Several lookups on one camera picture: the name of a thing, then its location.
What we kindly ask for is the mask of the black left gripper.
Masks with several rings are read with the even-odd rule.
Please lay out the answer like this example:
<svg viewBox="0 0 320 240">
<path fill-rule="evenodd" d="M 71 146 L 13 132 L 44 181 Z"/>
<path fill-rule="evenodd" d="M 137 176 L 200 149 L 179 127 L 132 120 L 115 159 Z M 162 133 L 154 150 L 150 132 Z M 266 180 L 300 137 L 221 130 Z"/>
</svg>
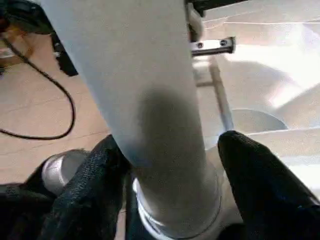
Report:
<svg viewBox="0 0 320 240">
<path fill-rule="evenodd" d="M 190 44 L 192 56 L 212 56 L 219 54 L 232 54 L 236 48 L 236 38 L 204 40 Z"/>
</svg>

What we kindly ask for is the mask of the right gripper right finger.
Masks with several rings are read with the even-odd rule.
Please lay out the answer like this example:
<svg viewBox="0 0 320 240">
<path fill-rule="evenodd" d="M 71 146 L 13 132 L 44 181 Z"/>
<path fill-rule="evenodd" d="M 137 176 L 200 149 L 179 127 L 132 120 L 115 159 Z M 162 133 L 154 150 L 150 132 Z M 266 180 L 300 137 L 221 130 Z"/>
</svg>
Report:
<svg viewBox="0 0 320 240">
<path fill-rule="evenodd" d="M 320 238 L 320 201 L 268 147 L 234 130 L 217 147 L 250 240 Z"/>
</svg>

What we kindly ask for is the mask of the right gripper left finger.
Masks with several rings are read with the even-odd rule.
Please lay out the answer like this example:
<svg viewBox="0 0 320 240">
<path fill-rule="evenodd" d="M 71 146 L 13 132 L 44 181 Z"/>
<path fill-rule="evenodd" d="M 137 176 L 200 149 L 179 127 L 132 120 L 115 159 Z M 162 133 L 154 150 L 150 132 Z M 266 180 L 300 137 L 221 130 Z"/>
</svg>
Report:
<svg viewBox="0 0 320 240">
<path fill-rule="evenodd" d="M 113 240 L 129 163 L 115 139 L 101 140 L 54 200 L 42 240 Z"/>
</svg>

